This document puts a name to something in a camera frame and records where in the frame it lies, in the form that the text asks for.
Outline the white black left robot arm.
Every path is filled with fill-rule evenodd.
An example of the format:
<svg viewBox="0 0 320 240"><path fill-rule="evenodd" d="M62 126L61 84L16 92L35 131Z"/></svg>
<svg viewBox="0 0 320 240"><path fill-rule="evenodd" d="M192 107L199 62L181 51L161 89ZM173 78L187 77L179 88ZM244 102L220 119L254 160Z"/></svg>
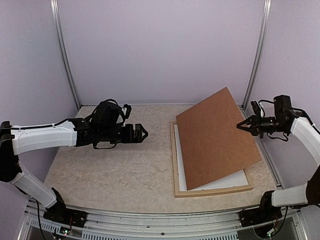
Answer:
<svg viewBox="0 0 320 240"><path fill-rule="evenodd" d="M0 180L10 183L21 192L34 198L57 221L70 218L70 211L57 190L48 188L19 163L24 153L58 148L84 147L106 142L115 148L118 144L140 144L149 135L142 124L127 124L132 108L120 106L114 99L98 104L85 118L66 118L46 125L0 125Z"/></svg>

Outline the brown hardboard backing panel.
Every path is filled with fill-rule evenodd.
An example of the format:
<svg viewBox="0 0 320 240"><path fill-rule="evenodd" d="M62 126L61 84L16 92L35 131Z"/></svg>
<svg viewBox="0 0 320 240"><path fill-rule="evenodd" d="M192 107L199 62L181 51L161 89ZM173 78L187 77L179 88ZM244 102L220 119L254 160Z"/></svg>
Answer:
<svg viewBox="0 0 320 240"><path fill-rule="evenodd" d="M237 128L243 119L227 87L176 116L187 190L261 161L254 138Z"/></svg>

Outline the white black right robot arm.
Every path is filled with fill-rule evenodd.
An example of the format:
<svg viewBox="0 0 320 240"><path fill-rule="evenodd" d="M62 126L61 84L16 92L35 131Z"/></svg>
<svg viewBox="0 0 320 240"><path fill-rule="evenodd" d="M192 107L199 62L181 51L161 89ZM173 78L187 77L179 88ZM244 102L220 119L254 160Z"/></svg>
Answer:
<svg viewBox="0 0 320 240"><path fill-rule="evenodd" d="M258 207L239 212L242 226L282 217L283 208L320 204L320 131L307 113L294 107L275 107L265 116L260 106L236 127L258 137L281 186L263 193Z"/></svg>

